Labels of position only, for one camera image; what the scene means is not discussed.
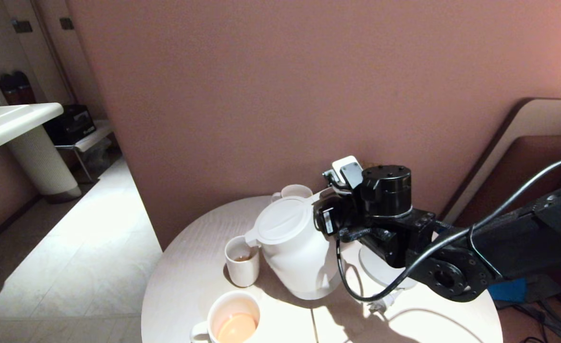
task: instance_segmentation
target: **robotic arm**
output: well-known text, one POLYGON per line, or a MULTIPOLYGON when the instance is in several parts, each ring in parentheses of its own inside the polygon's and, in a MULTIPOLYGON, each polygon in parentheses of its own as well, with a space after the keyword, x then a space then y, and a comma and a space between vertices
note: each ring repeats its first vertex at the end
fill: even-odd
POLYGON ((485 220, 458 228, 412 207, 408 168, 380 165, 363 170, 350 156, 323 174, 333 191, 315 204, 315 225, 335 237, 344 286, 357 300, 385 297, 409 275, 444 298, 469 302, 490 284, 561 265, 561 189, 497 217, 529 185, 560 165, 543 170, 485 220), (433 232, 439 233, 435 240, 433 232), (346 283, 340 242, 354 240, 391 267, 406 267, 378 295, 362 297, 346 283))

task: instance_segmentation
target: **cup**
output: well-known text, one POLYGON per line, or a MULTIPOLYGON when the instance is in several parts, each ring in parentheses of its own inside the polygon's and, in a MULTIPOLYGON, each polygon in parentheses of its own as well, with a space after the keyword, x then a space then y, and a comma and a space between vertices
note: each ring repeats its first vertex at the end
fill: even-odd
POLYGON ((272 194, 272 202, 280 198, 287 198, 287 197, 302 197, 302 198, 309 198, 312 196, 312 189, 309 189, 305 185, 302 184, 290 184, 283 187, 280 192, 272 194))
POLYGON ((261 313, 256 298, 246 291, 225 293, 213 303, 205 322, 194 325, 192 343, 253 342, 261 313))
POLYGON ((226 244, 226 265, 233 284, 248 287, 259 276, 259 248, 250 247, 244 236, 237 236, 226 244))

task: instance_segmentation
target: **white cup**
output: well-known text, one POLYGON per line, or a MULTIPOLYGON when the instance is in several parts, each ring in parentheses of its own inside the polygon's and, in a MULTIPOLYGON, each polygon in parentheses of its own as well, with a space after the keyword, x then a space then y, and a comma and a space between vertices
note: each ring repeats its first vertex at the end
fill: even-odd
MULTIPOLYGON (((237 314, 247 315, 255 322, 255 333, 250 337, 245 337, 245 343, 255 341, 257 326, 261 322, 261 313, 256 298, 246 291, 232 291, 219 297, 210 307, 206 322, 201 322, 191 329, 190 341, 220 343, 221 330, 226 321, 237 314)), ((237 335, 248 336, 248 333, 238 332, 237 335)))
POLYGON ((259 276, 259 248, 250 247, 244 236, 237 236, 226 244, 226 265, 233 284, 248 287, 259 276))
POLYGON ((309 198, 312 196, 312 189, 309 189, 305 185, 302 184, 290 184, 283 187, 280 192, 272 194, 272 202, 280 198, 287 198, 287 197, 302 197, 302 198, 309 198))

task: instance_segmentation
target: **power cord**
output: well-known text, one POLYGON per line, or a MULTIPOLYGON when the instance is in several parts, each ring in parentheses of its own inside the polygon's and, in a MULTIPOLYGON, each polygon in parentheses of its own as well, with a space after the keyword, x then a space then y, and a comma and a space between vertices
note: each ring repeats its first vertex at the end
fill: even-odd
MULTIPOLYGON (((346 280, 346 275, 344 274, 344 267, 342 265, 342 258, 341 258, 341 251, 340 251, 340 237, 339 237, 340 234, 338 234, 336 236, 336 241, 335 241, 335 254, 336 254, 336 258, 338 260, 338 269, 339 269, 339 272, 340 272, 340 278, 342 278, 342 283, 344 284, 344 287, 346 288, 346 291, 348 291, 348 294, 350 294, 351 297, 353 297, 353 298, 355 298, 355 299, 357 299, 361 302, 374 302, 376 300, 380 300, 383 297, 386 297, 392 291, 394 291, 394 289, 396 289, 396 287, 399 286, 399 284, 401 282, 403 282, 405 280, 405 278, 407 278, 407 276, 409 276, 409 274, 411 274, 411 272, 414 271, 414 269, 416 269, 416 267, 418 267, 418 265, 420 265, 420 263, 422 263, 422 261, 427 259, 429 256, 435 254, 435 252, 437 252, 439 249, 445 247, 446 245, 448 245, 450 243, 453 243, 453 242, 457 241, 458 239, 461 239, 462 237, 467 236, 468 234, 470 235, 470 242, 472 243, 472 235, 473 235, 473 232, 475 232, 475 230, 478 230, 479 228, 481 228, 485 224, 489 223, 492 219, 496 218, 503 210, 505 210, 507 208, 507 206, 509 206, 512 202, 514 202, 514 200, 516 200, 520 195, 522 195, 522 193, 524 193, 524 191, 526 191, 529 187, 531 187, 531 185, 533 185, 535 182, 540 180, 542 177, 544 177, 546 174, 551 172, 553 169, 556 169, 560 166, 561 166, 561 161, 558 161, 556 163, 553 163, 553 164, 549 165, 548 167, 546 167, 545 169, 543 169, 542 171, 537 173, 530 180, 528 180, 528 182, 523 184, 522 187, 520 187, 511 197, 509 197, 509 199, 505 200, 505 202, 503 202, 503 204, 501 204, 496 210, 494 210, 494 212, 490 213, 490 215, 488 215, 488 217, 485 217, 480 222, 477 222, 477 223, 473 224, 470 228, 465 228, 465 229, 460 230, 459 232, 456 232, 456 233, 454 233, 450 236, 444 237, 442 239, 438 238, 435 241, 433 241, 433 243, 431 243, 422 252, 422 254, 420 254, 416 258, 416 260, 411 265, 406 267, 405 270, 399 276, 397 276, 395 278, 395 280, 393 280, 393 282, 391 282, 389 284, 389 286, 387 286, 385 289, 383 289, 383 291, 381 291, 380 293, 378 293, 376 295, 373 295, 371 297, 362 297, 361 295, 356 294, 355 292, 352 291, 352 289, 348 285, 348 282, 346 280)), ((477 252, 477 249, 476 249, 476 253, 481 258, 481 260, 483 260, 483 262, 485 262, 489 266, 492 266, 492 263, 490 263, 490 261, 488 261, 488 259, 486 259, 479 252, 477 252)))

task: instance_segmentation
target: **white table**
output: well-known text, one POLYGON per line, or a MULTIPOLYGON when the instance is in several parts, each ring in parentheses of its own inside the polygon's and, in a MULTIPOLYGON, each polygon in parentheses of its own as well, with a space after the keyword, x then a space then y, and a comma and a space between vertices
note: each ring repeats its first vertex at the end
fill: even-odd
MULTIPOLYGON (((232 237, 247 232, 270 197, 225 204, 203 215, 178 235, 163 254, 150 278, 141 315, 143 343, 188 342, 193 325, 204 321, 213 301, 236 289, 225 271, 223 248, 232 237)), ((359 265, 359 243, 343 256, 348 280, 372 295, 381 287, 359 265)), ((246 288, 260 302, 258 328, 263 342, 320 343, 501 343, 501 323, 486 291, 469 303, 455 303, 418 284, 404 291, 384 315, 370 315, 340 285, 320 300, 293 297, 265 261, 259 279, 246 288)))

